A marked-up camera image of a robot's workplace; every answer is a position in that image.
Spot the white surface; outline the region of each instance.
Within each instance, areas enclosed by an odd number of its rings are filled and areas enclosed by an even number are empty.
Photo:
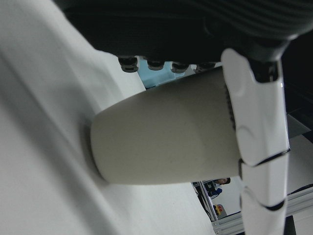
[[[222,70],[182,78],[99,113],[91,144],[112,183],[166,184],[238,175]]]
[[[293,137],[299,136],[310,131],[308,127],[303,125],[301,122],[299,122],[290,114],[287,115],[287,123],[289,140]]]
[[[313,144],[300,135],[290,139],[287,192],[313,184]]]
[[[248,60],[226,49],[222,53],[225,81],[236,121],[240,153],[248,165],[289,149],[283,78],[255,80]]]
[[[0,1],[0,234],[214,234],[190,183],[100,178],[89,125],[144,90],[47,0]]]

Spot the white plastic segment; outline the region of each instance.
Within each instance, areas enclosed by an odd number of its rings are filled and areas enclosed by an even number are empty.
[[[274,82],[259,83],[248,60],[229,48],[222,53],[222,63],[244,162],[257,165],[287,151],[289,142],[281,73]]]
[[[287,201],[282,208],[271,211],[260,205],[255,195],[245,188],[241,193],[242,217],[247,235],[282,235],[285,227]]]
[[[241,165],[244,183],[264,206],[273,207],[286,197],[289,154],[255,167]]]

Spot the metal frame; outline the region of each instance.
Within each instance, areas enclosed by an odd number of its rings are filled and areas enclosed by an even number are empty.
[[[304,211],[312,206],[313,188],[289,195],[286,217]],[[217,235],[236,235],[245,231],[241,212],[212,221],[212,226]]]
[[[209,197],[209,194],[207,193],[205,187],[204,187],[204,184],[203,184],[203,181],[199,181],[198,182],[199,185],[200,185],[200,188],[201,188],[201,192],[202,192],[202,195],[203,195],[203,198],[204,198],[204,201],[209,209],[209,214],[210,214],[210,217],[211,217],[211,221],[216,221],[218,220],[217,218],[217,215],[215,213],[215,210],[213,208],[213,203],[212,203],[212,200],[211,198]]]

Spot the white table surface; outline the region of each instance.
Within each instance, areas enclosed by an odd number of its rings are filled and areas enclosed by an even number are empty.
[[[190,183],[112,185],[95,169],[92,118],[143,90],[51,1],[0,1],[0,234],[214,234]]]

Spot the person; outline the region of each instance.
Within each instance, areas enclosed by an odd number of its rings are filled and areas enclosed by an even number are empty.
[[[227,185],[230,183],[230,178],[221,178],[217,180],[213,180],[214,187],[218,187],[220,185]]]

